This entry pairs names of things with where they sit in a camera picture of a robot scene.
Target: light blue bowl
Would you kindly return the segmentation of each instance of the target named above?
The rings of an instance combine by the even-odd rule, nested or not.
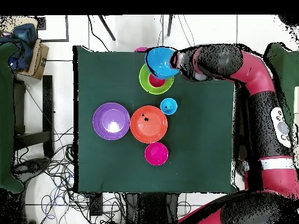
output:
[[[174,52],[175,50],[170,47],[155,47],[147,52],[145,63],[154,77],[167,79],[179,73],[178,69],[173,69],[170,65]]]
[[[161,102],[160,109],[164,114],[171,115],[178,109],[178,104],[173,98],[165,98]]]

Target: table leg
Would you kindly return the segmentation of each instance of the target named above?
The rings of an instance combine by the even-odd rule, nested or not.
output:
[[[43,76],[43,132],[49,132],[50,137],[43,142],[45,157],[51,158],[54,155],[53,143],[53,76]]]
[[[105,29],[107,30],[107,32],[110,34],[111,39],[112,39],[113,41],[115,41],[116,39],[115,39],[113,33],[111,32],[111,30],[109,29],[107,23],[105,22],[103,16],[102,16],[102,15],[99,15],[98,17],[100,18],[100,21],[103,23],[103,25],[104,25]]]
[[[169,20],[168,20],[168,30],[167,30],[167,36],[168,36],[168,37],[171,35],[172,18],[173,18],[173,15],[169,15]]]

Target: purple bowl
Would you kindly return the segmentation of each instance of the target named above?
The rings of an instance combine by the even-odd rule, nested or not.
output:
[[[128,111],[117,103],[101,105],[92,119],[93,129],[103,139],[117,140],[125,136],[130,128]]]

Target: bowl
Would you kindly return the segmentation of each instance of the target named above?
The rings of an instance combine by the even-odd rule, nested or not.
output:
[[[168,79],[157,79],[152,76],[147,68],[147,65],[143,65],[139,73],[139,81],[142,88],[153,95],[160,95],[165,93],[171,88],[174,77]]]
[[[167,161],[167,147],[160,142],[151,143],[146,147],[144,157],[149,164],[160,166]]]
[[[95,111],[92,125],[101,138],[117,140],[128,132],[130,115],[120,104],[105,103]]]
[[[178,109],[178,104],[173,98],[165,98],[161,102],[160,109],[164,114],[171,115]]]
[[[175,51],[170,47],[154,47],[147,52],[145,63],[153,76],[167,79],[179,73],[178,69],[170,65],[170,59]]]
[[[147,49],[148,49],[147,47],[138,47],[137,49],[134,50],[134,52],[136,52],[136,53],[143,53]]]
[[[165,114],[157,107],[140,107],[131,117],[131,132],[140,142],[151,144],[158,142],[167,131]]]

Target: pink bowl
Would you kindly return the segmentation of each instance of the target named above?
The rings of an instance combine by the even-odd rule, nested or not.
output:
[[[152,74],[149,75],[148,81],[155,88],[161,87],[165,83],[165,79],[158,79]]]
[[[147,146],[144,156],[149,164],[160,166],[167,161],[168,150],[164,144],[154,142]]]
[[[147,49],[148,49],[147,47],[138,47],[138,48],[135,49],[134,51],[135,51],[135,52],[139,52],[139,51],[143,52],[143,51],[146,51]]]

